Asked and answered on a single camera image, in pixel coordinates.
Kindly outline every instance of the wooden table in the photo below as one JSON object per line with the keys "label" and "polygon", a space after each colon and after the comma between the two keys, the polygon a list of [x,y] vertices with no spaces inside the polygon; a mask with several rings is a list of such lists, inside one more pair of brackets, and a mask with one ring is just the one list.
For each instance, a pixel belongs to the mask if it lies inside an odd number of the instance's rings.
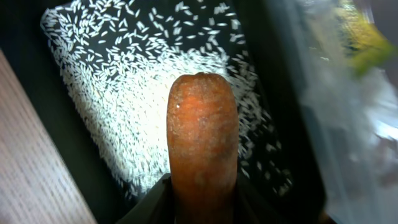
{"label": "wooden table", "polygon": [[0,223],[95,223],[2,51]]}

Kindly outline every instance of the black tray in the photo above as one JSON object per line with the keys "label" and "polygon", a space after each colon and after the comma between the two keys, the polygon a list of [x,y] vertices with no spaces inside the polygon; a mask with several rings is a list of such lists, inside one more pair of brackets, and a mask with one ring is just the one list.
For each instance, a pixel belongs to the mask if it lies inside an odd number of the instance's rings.
{"label": "black tray", "polygon": [[[53,63],[39,21],[46,8],[62,0],[5,0],[0,3],[1,48],[33,106],[63,157],[77,186],[98,223],[114,223],[134,206],[113,180],[90,138],[75,105],[67,95],[59,69]],[[295,187],[281,200],[257,187],[259,193],[289,220],[314,221],[325,202],[325,192],[302,121],[292,70],[300,73],[295,60],[289,23],[278,15],[279,1],[234,1],[251,58],[260,76],[258,89],[267,98]],[[258,179],[252,184],[261,186]]]}

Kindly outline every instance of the white rice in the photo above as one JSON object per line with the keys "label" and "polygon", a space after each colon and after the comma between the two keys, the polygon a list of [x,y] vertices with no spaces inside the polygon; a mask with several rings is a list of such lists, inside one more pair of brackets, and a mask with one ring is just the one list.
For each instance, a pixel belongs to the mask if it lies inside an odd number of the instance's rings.
{"label": "white rice", "polygon": [[[164,27],[170,27],[165,23],[174,18],[169,16],[165,21],[157,22],[155,17],[164,17],[158,14],[156,8],[152,8],[145,13],[148,13],[150,23],[161,32],[153,36],[142,36],[150,24],[136,19],[141,10],[135,9],[133,3],[134,0],[128,4],[125,1],[109,0],[82,4],[80,0],[75,0],[67,8],[69,10],[61,7],[46,10],[40,26],[49,37],[48,45],[55,61],[63,65],[60,69],[63,81],[91,137],[98,145],[100,156],[114,178],[129,183],[129,193],[137,195],[147,192],[164,173],[170,172],[165,119],[169,90],[179,76],[207,72],[225,77],[231,84],[239,106],[239,135],[244,136],[247,142],[251,140],[246,134],[257,128],[264,113],[259,107],[258,96],[253,92],[257,75],[246,62],[248,53],[244,51],[233,57],[236,67],[228,66],[229,55],[217,42],[217,35],[222,30],[202,27],[207,34],[199,32],[198,35],[207,36],[207,42],[185,52],[179,46],[183,42],[190,42],[187,39],[197,41],[195,34],[180,35],[180,21],[175,21],[170,29],[165,29]],[[117,17],[105,13],[107,8],[112,9],[111,6],[118,10]],[[85,16],[75,17],[72,21],[67,13],[72,9],[73,15],[82,11]],[[224,3],[217,6],[218,14],[234,16],[228,10],[229,6]],[[180,11],[192,16],[189,6],[184,6],[183,2],[175,6],[175,12]],[[127,19],[120,21],[122,14]],[[193,16],[191,21],[183,23],[194,26],[197,19],[198,16]],[[136,25],[141,35],[137,34],[135,28],[128,29],[127,20],[131,25]],[[119,21],[118,31],[126,33],[116,32],[114,21]],[[215,19],[209,18],[209,25],[215,24]],[[217,25],[228,27],[227,23]],[[239,25],[237,19],[231,19],[232,29],[238,29]],[[97,52],[88,49],[90,44],[106,43],[106,40],[99,38],[104,37],[109,30],[118,34],[106,36],[109,42],[114,43],[111,49],[102,47],[104,45],[98,45]],[[168,39],[170,32],[176,36],[175,39]],[[124,39],[125,42],[129,39],[127,47],[115,46],[123,46],[119,44]],[[246,147],[239,144],[239,155],[245,158],[251,156],[253,147],[253,143],[246,144]]]}

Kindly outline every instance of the carrot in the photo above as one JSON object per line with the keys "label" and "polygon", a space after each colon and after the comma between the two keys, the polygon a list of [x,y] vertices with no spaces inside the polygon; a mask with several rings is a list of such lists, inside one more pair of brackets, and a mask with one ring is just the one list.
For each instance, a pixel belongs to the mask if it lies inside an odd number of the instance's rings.
{"label": "carrot", "polygon": [[167,144],[177,223],[232,223],[238,112],[223,77],[176,79],[167,105]]}

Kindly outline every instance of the clear plastic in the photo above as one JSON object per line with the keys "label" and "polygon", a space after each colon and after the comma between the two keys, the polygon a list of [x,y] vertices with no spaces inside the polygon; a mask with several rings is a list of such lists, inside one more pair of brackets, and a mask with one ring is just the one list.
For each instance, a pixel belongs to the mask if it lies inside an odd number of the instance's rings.
{"label": "clear plastic", "polygon": [[358,9],[369,23],[374,23],[371,0],[354,0]]}
{"label": "clear plastic", "polygon": [[292,72],[292,79],[325,184],[326,212],[337,223],[397,223],[397,173],[389,179],[386,170],[398,164],[398,145],[393,136],[382,138],[375,128],[376,121],[379,130],[388,127],[394,133],[394,91],[383,93],[393,102],[388,112],[384,104],[378,105],[380,110],[370,106],[369,99],[383,98],[379,93],[386,82],[377,79],[380,71],[370,71],[378,74],[365,77],[376,79],[366,80],[355,78],[348,68],[336,47],[336,2],[284,1],[303,70],[300,77]]}

